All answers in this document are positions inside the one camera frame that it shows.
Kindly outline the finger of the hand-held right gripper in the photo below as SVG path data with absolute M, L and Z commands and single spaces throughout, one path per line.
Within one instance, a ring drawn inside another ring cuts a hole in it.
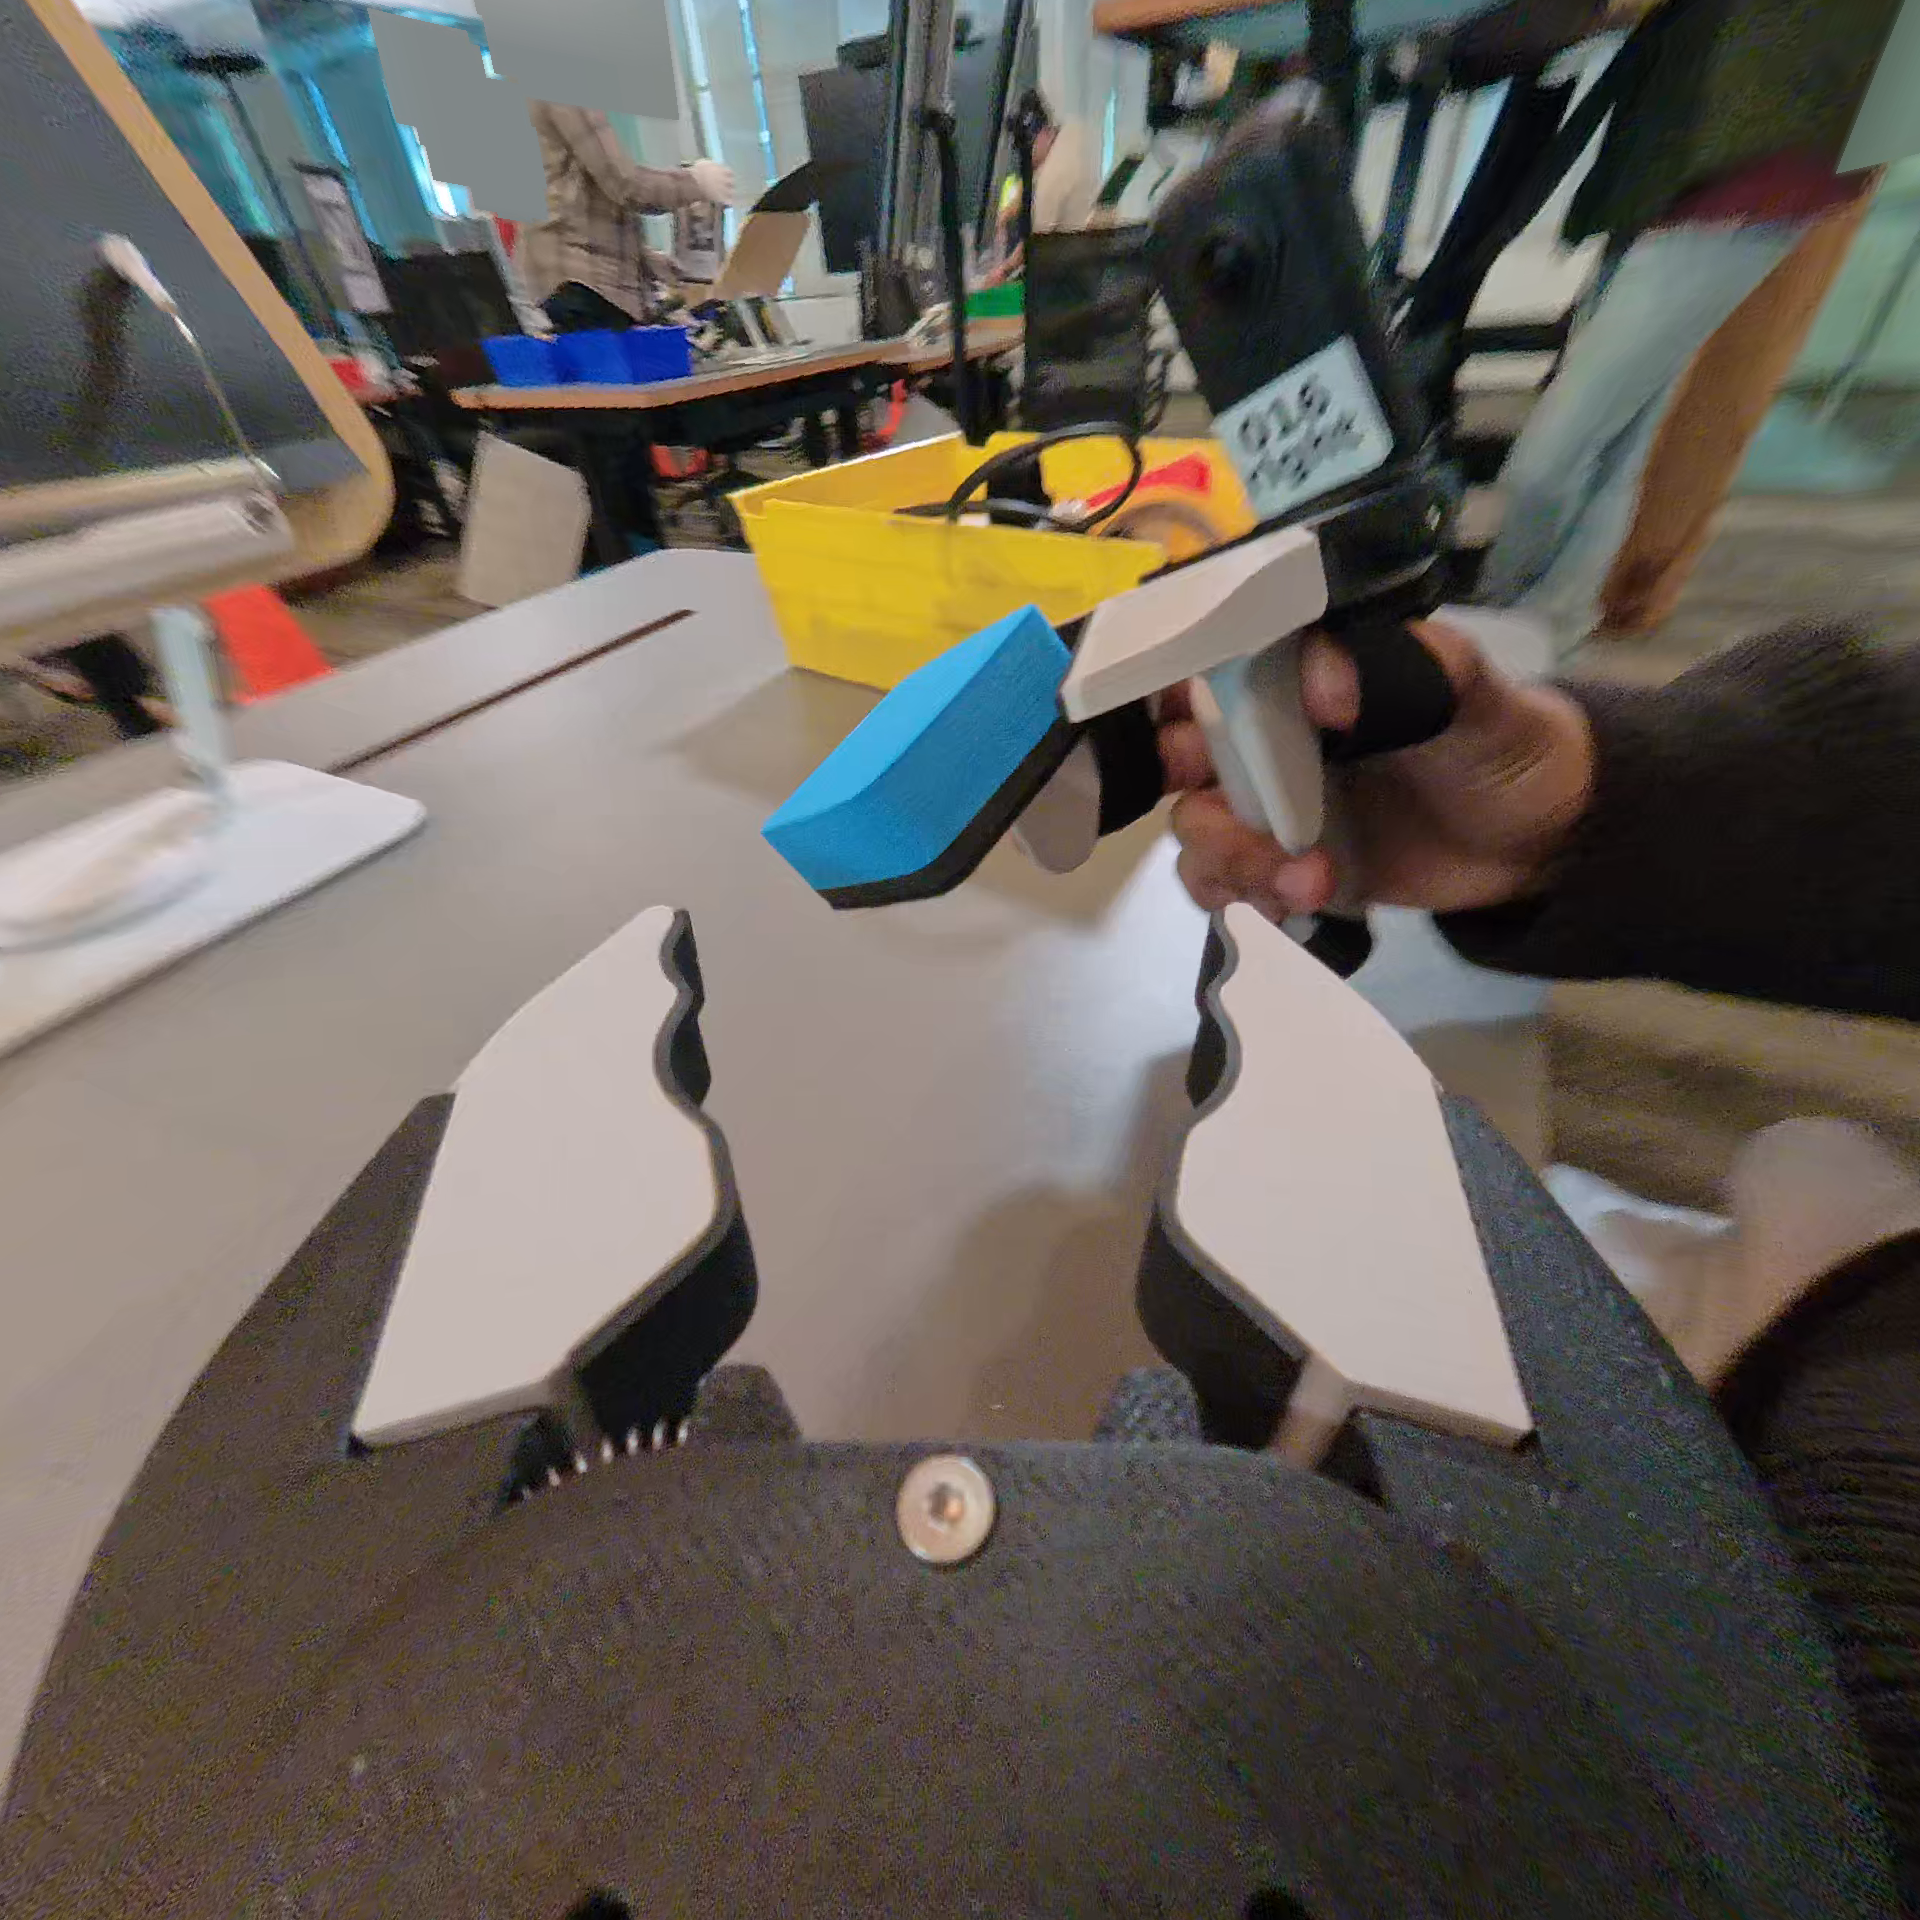
M 1103 770 L 1092 737 L 1084 735 L 1019 811 L 1010 838 L 1038 871 L 1068 874 L 1097 849 L 1100 821 Z
M 1287 851 L 1327 827 L 1327 771 L 1304 697 L 1304 634 L 1328 610 L 1316 533 L 1289 526 L 1168 568 L 1092 610 L 1060 687 L 1063 717 L 1207 685 L 1201 725 L 1238 816 Z

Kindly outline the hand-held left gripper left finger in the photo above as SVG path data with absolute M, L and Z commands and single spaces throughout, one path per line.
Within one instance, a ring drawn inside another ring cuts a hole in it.
M 706 1112 L 688 911 L 652 904 L 459 1074 L 352 1414 L 367 1448 L 534 1414 L 563 1443 L 668 1443 L 759 1298 Z

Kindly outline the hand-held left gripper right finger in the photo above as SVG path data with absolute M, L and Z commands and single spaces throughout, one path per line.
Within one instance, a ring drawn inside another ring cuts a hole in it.
M 1534 1433 L 1438 1081 L 1255 909 L 1215 917 L 1192 1112 L 1136 1307 L 1202 1435 L 1316 1466 L 1363 1411 L 1496 1448 Z

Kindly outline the blue and black sponge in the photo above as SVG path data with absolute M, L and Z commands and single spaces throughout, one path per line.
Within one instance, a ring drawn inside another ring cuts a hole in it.
M 1060 689 L 1072 651 L 1010 611 L 890 687 L 761 824 L 834 909 L 956 890 L 1081 739 Z

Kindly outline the person's right hand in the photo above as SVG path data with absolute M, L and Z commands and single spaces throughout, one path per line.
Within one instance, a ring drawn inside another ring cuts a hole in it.
M 1561 689 L 1510 679 L 1446 618 L 1414 626 L 1454 691 L 1452 725 L 1404 752 L 1328 775 L 1332 838 L 1287 851 L 1218 789 L 1194 710 L 1201 680 L 1159 697 L 1178 873 L 1207 911 L 1250 904 L 1284 926 L 1372 904 L 1430 914 L 1534 894 L 1594 795 L 1594 728 Z

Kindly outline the black monitor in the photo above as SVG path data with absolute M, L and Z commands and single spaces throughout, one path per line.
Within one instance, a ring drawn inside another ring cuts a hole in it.
M 1035 231 L 1025 245 L 1022 429 L 1143 434 L 1164 399 L 1148 223 Z

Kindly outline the yellow storage bin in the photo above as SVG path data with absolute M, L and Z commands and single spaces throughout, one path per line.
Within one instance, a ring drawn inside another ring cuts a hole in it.
M 1255 530 L 1215 438 L 998 434 L 734 494 L 791 664 L 892 687 L 1022 608 L 1058 631 Z

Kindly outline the white metal stand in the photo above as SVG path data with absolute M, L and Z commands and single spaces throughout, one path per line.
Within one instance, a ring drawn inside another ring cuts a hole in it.
M 391 790 L 282 758 L 239 758 L 212 674 L 209 599 L 264 584 L 297 550 L 289 487 L 234 411 L 182 301 L 124 233 L 100 233 L 94 288 L 166 314 L 235 451 L 151 474 L 134 507 L 68 507 L 6 536 L 6 654 L 147 617 L 184 771 L 142 799 L 15 845 L 3 859 L 3 1050 L 124 995 L 418 832 Z

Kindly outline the wooden top workbench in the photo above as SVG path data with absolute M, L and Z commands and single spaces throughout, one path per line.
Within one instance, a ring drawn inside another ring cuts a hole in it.
M 631 536 L 666 544 L 657 447 L 729 451 L 798 427 L 807 463 L 822 467 L 857 457 L 867 406 L 931 378 L 960 395 L 953 344 L 900 336 L 744 355 L 648 384 L 482 384 L 451 402 L 503 434 L 526 425 L 566 447 L 587 487 L 587 567 L 607 568 L 633 554 Z

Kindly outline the grey waste bin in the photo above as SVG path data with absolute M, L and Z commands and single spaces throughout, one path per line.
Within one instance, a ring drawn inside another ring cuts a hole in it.
M 593 495 L 576 463 L 486 429 L 474 445 L 454 589 L 495 610 L 572 584 L 590 528 Z

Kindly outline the orange traffic cone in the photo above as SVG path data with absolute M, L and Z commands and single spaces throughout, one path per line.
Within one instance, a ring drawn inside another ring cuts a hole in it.
M 297 615 L 266 584 L 215 592 L 201 601 L 224 662 L 230 702 L 258 706 L 332 677 L 335 667 Z

